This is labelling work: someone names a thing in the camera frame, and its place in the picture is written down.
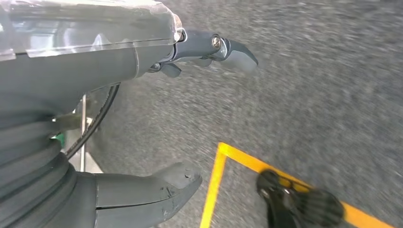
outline black cycling shoe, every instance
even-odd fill
[[[256,185],[267,203],[269,228],[304,228],[307,223],[333,227],[343,221],[343,205],[327,191],[295,183],[272,170],[260,173]]]

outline yellow painted line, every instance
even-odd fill
[[[211,181],[209,184],[209,190],[207,192],[206,203],[204,206],[203,216],[200,223],[200,228],[209,228],[211,218],[214,212],[214,205],[217,200],[218,190],[224,172],[225,158],[229,157],[238,163],[250,168],[255,172],[261,172],[265,169],[271,169],[276,171],[280,176],[288,178],[297,183],[307,185],[308,184],[296,179],[295,177],[284,173],[281,170],[270,166],[259,159],[252,157],[230,145],[223,142],[219,143],[217,149],[216,160],[214,162],[213,171],[211,173]],[[380,221],[379,219],[370,216],[363,211],[342,202],[345,208],[345,220],[357,228],[393,228],[392,226]]]
[[[217,201],[218,190],[224,173],[225,160],[227,157],[220,152],[220,145],[217,149],[217,154],[214,161],[213,171],[211,172],[209,190],[207,192],[206,203],[204,204],[204,211],[200,223],[201,228],[209,228],[211,218],[214,213],[215,202]]]

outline bolt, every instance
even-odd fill
[[[214,35],[212,40],[211,40],[211,44],[213,46],[214,49],[220,49],[221,48],[221,39],[218,35]]]

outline yellow road marking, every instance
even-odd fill
[[[206,203],[204,205],[204,211],[202,220],[200,223],[201,228],[210,227],[211,218],[214,212],[215,202],[218,196],[218,189],[220,188],[220,183],[222,179],[222,174],[224,173],[225,160],[227,156],[220,152],[220,147],[217,149],[217,154],[214,161],[213,171],[211,173],[209,190],[207,192]]]
[[[224,166],[226,157],[229,157],[238,163],[250,168],[255,172],[261,172],[265,169],[271,169],[276,171],[280,176],[293,180],[297,183],[304,184],[309,186],[308,184],[296,179],[293,176],[290,176],[287,173],[284,173],[281,170],[270,166],[259,159],[252,157],[230,145],[227,145],[223,142],[219,143],[217,149],[216,159],[214,161],[214,167],[211,173],[211,180],[209,184],[209,190],[207,192],[206,203],[204,205],[204,211],[202,220],[200,223],[200,228],[209,228],[211,223],[211,218],[214,212],[215,202],[217,200],[218,191],[220,188],[220,182],[222,179],[222,174],[224,173]],[[365,214],[359,209],[342,202],[345,208],[345,220],[356,226],[358,228],[393,228],[392,226],[380,221],[379,219]]]

